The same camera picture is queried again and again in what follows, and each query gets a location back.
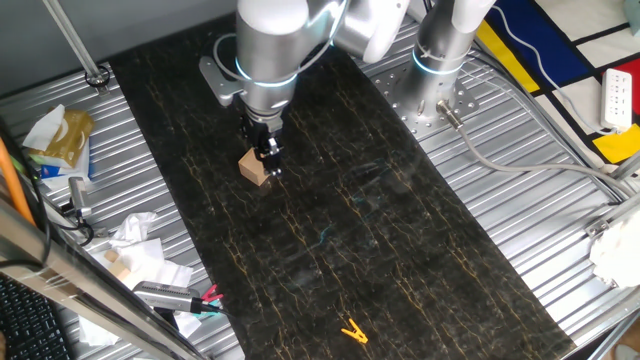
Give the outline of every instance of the white power strip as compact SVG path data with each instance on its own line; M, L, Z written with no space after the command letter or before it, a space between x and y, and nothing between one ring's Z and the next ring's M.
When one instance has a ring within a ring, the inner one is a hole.
M609 69L602 77L600 125L623 133L631 127L631 74Z

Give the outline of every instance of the yellow clothespin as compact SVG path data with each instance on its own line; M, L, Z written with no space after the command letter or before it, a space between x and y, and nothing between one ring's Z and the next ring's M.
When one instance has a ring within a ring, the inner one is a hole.
M340 329L343 333L351 336L352 338L358 340L358 342L360 342L361 344L366 344L369 339L367 339L367 336L362 332L362 330L360 330L360 328L358 327L358 325L356 325L356 323L353 321L353 319L349 318L349 322L351 323L351 326L353 326L353 328L355 329L355 331L349 331L347 329Z

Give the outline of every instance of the black keyboard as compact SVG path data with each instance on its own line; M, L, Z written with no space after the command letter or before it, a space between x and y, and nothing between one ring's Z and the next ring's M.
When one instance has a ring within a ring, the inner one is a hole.
M49 300L0 275L0 331L10 360L70 360L71 347Z

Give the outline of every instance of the wooden piece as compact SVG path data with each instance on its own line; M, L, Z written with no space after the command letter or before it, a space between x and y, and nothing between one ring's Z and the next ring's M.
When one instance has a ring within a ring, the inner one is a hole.
M267 180L269 175L264 174L264 166L256 159L253 149L249 149L246 154L238 161L240 173L249 179L252 183L260 186Z
M104 258L109 260L109 262L116 262L116 260L118 260L118 257L120 257L120 255L118 255L118 253L113 250L109 250L104 253Z
M124 279L131 274L131 271L120 261L114 262L113 265L109 267L109 272L120 281L124 281Z

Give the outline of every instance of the gray cable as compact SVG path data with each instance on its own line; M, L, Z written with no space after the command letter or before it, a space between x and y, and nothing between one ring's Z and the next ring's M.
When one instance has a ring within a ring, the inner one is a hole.
M471 150L473 155L475 155L475 157L478 158L478 160L483 165L485 165L486 167L492 168L494 170L505 171L505 172L529 172L529 171L542 171L542 170L553 170L553 169L572 170L572 171L583 173L585 175L594 176L594 177L597 177L598 179L606 181L607 183L620 189L628 197L632 197L635 195L633 191L631 191L628 187L623 185L620 181L612 178L611 176L605 175L599 171L589 169L584 166L573 165L573 164L540 164L540 165L531 165L531 166L504 166L504 165L498 165L498 164L492 163L491 161L487 160L487 158L482 156L482 154L478 152L476 147L473 146L473 143L471 143L471 140L469 139L469 136L467 135L467 132L464 130L464 128L459 128L458 133L462 137L462 140L464 140L464 142L467 144L467 146L469 147L469 150Z
M542 66L542 58L540 57L540 53L538 52L538 50L531 44L525 42L524 40L520 39L519 37L517 37L513 32L511 32L511 29L509 28L509 24L507 23L507 17L504 15L504 12L502 11L502 9L500 9L498 6L492 6L493 9L495 9L496 11L498 11L500 13L500 17L502 17L502 22L504 22L504 28L507 31L507 34L509 34L509 36L511 36L511 38L517 42L519 42L520 44L522 44L523 46L526 46L527 48L529 48L531 51L533 51L533 53L536 55L536 58L538 60L538 67L540 68L540 73L542 74L542 76L544 76L545 79L547 79L547 81L549 82L549 84L551 84L551 86L553 86L554 88L556 88L556 90L558 90L558 93L560 93L560 95L562 96L562 98L564 100L566 100L569 105L571 106L571 108L573 109L573 111L576 113L576 115L578 116L578 118L580 119L580 121L582 121L583 124L585 124L586 126L588 126L589 128L591 128L591 130L597 132L600 135L610 135L610 134L616 134L618 132L617 128L612 128L611 131L602 131L600 129L596 129L595 127L593 127L593 125L591 125L591 123L587 122L584 117L582 117L582 114L580 114L580 111L578 111L578 108L575 106L575 104L573 103L573 100L571 100L571 98L569 97L569 95L567 95L564 90L562 90L560 88L560 86L558 86L558 84L556 84L551 77L547 74L547 72L544 70L544 66Z
M269 80L269 82L277 83L277 82L280 82L280 81L289 80L292 77L294 77L294 76L300 74L301 72L307 70L308 68L310 68L311 65L313 65L313 63L318 61L318 59L320 59L320 57L322 55L324 55L324 53L327 51L327 49L329 49L329 46L331 46L331 44L333 44L333 39L336 37L336 34L338 33L338 28L340 27L340 25L342 25L342 22L344 21L344 19L346 17L347 9L349 8L349 4L351 4L351 0L344 0L342 4L343 4L344 8L342 9L342 13L340 14L340 18L338 20L336 20L338 23L335 26L335 30L333 31L331 36L329 36L329 39L324 44L322 49L320 49L320 51L318 51L318 53L314 57L312 57L304 65L299 67L296 71L293 71L292 73L284 75L284 76L282 76L280 78ZM224 64L222 64L222 61L220 61L220 57L218 56L218 46L220 45L220 42L222 42L222 40L224 40L224 39L227 39L227 38L230 38L230 37L234 37L234 36L236 36L236 34L226 34L226 35L222 35L221 37L218 38L218 40L216 40L216 42L213 44L213 59L215 60L215 62L218 65L218 67L220 69L222 69L222 71L224 71L225 74L231 76L232 78L234 78L236 80L240 80L240 81L253 81L253 82L255 82L254 80L250 80L250 79L244 78L244 77L234 73L233 71L229 70L226 66L224 66Z

